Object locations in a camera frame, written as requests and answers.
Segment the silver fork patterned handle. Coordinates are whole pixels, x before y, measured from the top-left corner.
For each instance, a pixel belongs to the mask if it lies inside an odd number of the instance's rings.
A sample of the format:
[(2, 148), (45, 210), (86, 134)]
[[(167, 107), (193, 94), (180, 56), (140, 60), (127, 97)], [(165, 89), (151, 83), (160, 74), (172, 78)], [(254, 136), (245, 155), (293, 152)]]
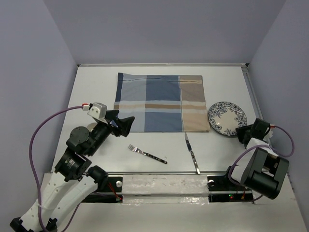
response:
[(135, 147), (135, 146), (133, 146), (131, 144), (128, 145), (128, 148), (131, 151), (135, 152), (135, 153), (142, 154), (142, 155), (147, 156), (147, 157), (149, 157), (151, 159), (154, 159), (154, 160), (156, 160), (156, 161), (158, 161), (160, 163), (163, 163), (163, 164), (167, 164), (168, 163), (166, 160), (163, 160), (163, 159), (161, 159), (159, 157), (156, 157), (156, 156), (154, 156), (154, 155), (152, 155), (150, 153), (144, 152), (144, 151), (140, 150), (139, 148), (137, 148), (137, 147)]

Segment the silver knife patterned handle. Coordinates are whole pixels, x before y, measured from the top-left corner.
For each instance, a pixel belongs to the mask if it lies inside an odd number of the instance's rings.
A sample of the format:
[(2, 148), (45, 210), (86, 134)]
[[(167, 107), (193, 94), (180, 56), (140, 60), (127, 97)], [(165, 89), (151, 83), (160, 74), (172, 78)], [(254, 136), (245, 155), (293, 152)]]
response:
[(197, 160), (195, 158), (194, 152), (192, 151), (192, 147), (191, 147), (191, 144), (189, 142), (187, 133), (184, 134), (184, 137), (185, 137), (185, 142), (186, 142), (187, 148), (188, 148), (188, 150), (189, 150), (189, 152), (191, 154), (191, 158), (192, 158), (192, 161), (194, 163), (194, 166), (195, 166), (195, 169), (196, 169), (196, 173), (200, 174), (200, 169), (199, 169)]

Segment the blue floral ceramic plate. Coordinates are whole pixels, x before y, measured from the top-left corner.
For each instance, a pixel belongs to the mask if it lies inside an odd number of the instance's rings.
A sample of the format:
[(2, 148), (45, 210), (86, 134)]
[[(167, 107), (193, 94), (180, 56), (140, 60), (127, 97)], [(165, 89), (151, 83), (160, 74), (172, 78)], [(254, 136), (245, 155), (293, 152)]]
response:
[(220, 101), (208, 109), (208, 121), (217, 133), (233, 137), (237, 135), (237, 128), (247, 126), (245, 112), (236, 104)]

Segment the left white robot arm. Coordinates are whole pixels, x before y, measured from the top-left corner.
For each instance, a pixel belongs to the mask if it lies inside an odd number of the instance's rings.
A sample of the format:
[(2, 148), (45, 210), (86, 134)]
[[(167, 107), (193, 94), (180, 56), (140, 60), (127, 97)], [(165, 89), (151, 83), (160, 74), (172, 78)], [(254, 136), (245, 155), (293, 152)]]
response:
[(10, 227), (15, 232), (56, 232), (87, 196), (106, 188), (108, 173), (92, 166), (88, 157), (96, 153), (109, 135), (127, 137), (135, 118), (119, 119), (118, 110), (107, 111), (93, 104), (83, 109), (96, 121), (95, 127), (89, 130), (79, 126), (71, 131), (67, 148), (46, 187), (38, 188), (33, 206), (11, 221)]

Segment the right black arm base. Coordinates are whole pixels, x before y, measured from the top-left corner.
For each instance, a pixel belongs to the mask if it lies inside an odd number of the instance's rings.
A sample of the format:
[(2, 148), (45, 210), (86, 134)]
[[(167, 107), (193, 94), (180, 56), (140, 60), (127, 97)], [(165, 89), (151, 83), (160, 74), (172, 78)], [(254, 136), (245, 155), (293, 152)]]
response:
[(253, 192), (230, 182), (226, 175), (208, 176), (209, 203), (250, 202)]

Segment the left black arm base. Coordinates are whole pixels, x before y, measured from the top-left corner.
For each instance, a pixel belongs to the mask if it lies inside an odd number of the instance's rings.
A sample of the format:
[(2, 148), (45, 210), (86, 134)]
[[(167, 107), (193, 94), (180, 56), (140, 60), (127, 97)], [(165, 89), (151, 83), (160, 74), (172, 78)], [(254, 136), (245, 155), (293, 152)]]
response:
[(122, 203), (123, 177), (112, 175), (104, 187), (99, 187), (94, 193), (88, 195), (82, 203)]

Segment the teal mug cream inside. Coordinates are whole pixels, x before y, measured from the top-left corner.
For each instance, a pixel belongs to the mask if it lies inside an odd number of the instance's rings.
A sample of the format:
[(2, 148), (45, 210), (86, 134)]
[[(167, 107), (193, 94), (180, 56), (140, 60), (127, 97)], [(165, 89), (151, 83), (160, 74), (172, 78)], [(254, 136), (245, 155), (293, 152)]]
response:
[(97, 123), (96, 122), (93, 122), (93, 123), (90, 123), (90, 124), (88, 124), (87, 126), (86, 126), (86, 128), (91, 132), (93, 129), (94, 129), (94, 127), (97, 125)]

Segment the blue beige checked placemat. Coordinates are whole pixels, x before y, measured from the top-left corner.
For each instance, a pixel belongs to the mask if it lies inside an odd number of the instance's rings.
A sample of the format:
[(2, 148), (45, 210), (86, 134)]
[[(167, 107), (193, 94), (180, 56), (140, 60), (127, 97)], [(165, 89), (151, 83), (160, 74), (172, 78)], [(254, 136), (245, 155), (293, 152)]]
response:
[(201, 75), (118, 73), (114, 108), (135, 118), (131, 132), (208, 132)]

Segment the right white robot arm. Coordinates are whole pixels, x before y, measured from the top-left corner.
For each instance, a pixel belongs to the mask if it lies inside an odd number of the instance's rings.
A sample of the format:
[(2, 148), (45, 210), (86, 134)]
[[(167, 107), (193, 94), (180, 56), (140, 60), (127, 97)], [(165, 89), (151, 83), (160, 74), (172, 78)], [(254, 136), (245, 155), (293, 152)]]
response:
[[(271, 129), (282, 130), (292, 143), (292, 151), (288, 155), (280, 154), (265, 140)], [(275, 199), (280, 193), (288, 172), (290, 157), (295, 144), (290, 134), (283, 128), (272, 125), (257, 118), (249, 126), (236, 128), (237, 138), (244, 145), (245, 151), (228, 168), (222, 178), (226, 189), (237, 186), (249, 188), (269, 199)]]

